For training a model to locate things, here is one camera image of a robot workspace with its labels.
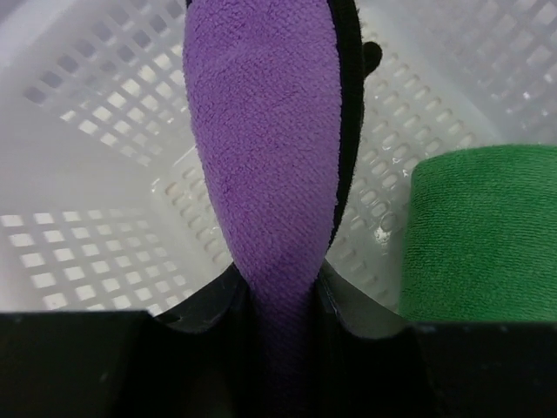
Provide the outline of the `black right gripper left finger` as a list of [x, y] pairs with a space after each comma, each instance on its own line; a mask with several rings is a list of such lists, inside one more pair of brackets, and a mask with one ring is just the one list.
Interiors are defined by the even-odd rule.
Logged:
[[159, 315], [3, 313], [4, 417], [248, 417], [249, 298], [234, 266]]

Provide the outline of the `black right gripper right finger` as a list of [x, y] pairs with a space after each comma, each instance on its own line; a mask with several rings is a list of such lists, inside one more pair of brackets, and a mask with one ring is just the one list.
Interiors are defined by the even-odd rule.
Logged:
[[320, 417], [553, 417], [553, 322], [412, 322], [324, 264], [314, 287]]

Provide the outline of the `green microfiber towel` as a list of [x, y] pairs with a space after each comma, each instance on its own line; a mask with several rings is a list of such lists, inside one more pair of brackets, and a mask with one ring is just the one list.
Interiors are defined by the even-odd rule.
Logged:
[[399, 313], [409, 320], [556, 318], [556, 150], [448, 152], [413, 170]]

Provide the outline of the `black and purple towel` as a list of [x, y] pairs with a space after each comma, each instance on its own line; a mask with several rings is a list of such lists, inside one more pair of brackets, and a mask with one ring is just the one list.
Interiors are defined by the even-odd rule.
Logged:
[[310, 369], [312, 287], [342, 220], [382, 51], [353, 1], [190, 1], [184, 74], [205, 183], [258, 322], [262, 378]]

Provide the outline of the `white plastic basket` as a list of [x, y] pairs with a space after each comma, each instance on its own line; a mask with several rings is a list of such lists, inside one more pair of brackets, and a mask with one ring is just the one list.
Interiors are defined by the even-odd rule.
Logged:
[[[383, 51], [327, 258], [398, 307], [413, 168], [556, 140], [553, 1], [360, 1]], [[1, 308], [160, 314], [231, 262], [190, 131], [181, 1], [1, 4]]]

